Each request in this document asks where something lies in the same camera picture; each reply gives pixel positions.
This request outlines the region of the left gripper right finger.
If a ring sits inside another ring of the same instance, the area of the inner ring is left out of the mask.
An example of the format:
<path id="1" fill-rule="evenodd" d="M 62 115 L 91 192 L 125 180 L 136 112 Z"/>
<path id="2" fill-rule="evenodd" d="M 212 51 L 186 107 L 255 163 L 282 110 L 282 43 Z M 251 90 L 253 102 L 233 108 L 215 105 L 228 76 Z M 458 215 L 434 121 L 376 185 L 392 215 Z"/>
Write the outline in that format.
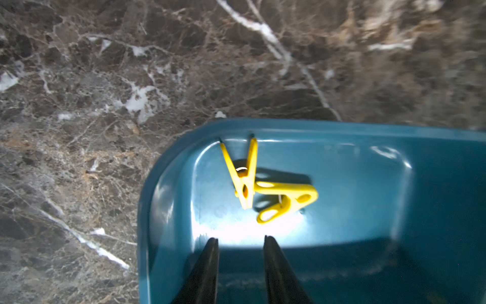
<path id="1" fill-rule="evenodd" d="M 312 303 L 274 237 L 265 236 L 263 251 L 268 303 Z"/>

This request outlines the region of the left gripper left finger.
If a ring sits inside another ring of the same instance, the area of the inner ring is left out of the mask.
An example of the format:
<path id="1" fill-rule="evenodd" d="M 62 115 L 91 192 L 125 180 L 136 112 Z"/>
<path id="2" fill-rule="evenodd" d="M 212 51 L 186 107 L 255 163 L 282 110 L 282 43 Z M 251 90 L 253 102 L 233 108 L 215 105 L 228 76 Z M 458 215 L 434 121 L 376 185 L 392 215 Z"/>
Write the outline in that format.
<path id="1" fill-rule="evenodd" d="M 218 240 L 210 238 L 172 303 L 216 303 L 219 259 Z"/>

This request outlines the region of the yellow clothespin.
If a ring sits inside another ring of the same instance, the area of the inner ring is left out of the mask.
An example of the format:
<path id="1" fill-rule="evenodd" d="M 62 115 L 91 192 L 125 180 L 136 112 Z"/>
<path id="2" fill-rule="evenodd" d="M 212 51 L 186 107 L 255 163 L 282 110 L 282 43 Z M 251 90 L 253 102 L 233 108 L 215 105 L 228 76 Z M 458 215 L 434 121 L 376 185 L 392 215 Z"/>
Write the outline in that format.
<path id="1" fill-rule="evenodd" d="M 235 195 L 238 197 L 244 210 L 253 207 L 254 183 L 256 180 L 256 168 L 258 161 L 258 142 L 256 138 L 250 140 L 246 169 L 237 171 L 229 152 L 223 143 L 220 148 L 224 156 L 231 180 L 235 187 Z"/>
<path id="2" fill-rule="evenodd" d="M 316 188 L 309 184 L 258 181 L 255 183 L 254 190 L 262 195 L 277 196 L 279 199 L 278 203 L 260 211 L 256 220 L 261 225 L 298 212 L 314 203 L 319 197 Z"/>

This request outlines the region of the teal plastic storage box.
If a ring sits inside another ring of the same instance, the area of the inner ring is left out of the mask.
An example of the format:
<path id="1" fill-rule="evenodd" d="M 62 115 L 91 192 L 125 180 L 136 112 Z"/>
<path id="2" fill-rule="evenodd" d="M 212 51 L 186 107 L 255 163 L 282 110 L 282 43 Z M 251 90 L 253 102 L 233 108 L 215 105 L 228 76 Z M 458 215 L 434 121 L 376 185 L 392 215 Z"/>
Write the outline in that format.
<path id="1" fill-rule="evenodd" d="M 318 199 L 258 224 L 279 199 L 254 190 L 244 210 L 220 148 L 245 170 L 252 138 L 255 183 L 309 184 Z M 313 303 L 484 303 L 485 133 L 272 119 L 202 126 L 144 184 L 139 301 L 171 303 L 216 238 L 216 303 L 268 303 L 265 236 Z"/>

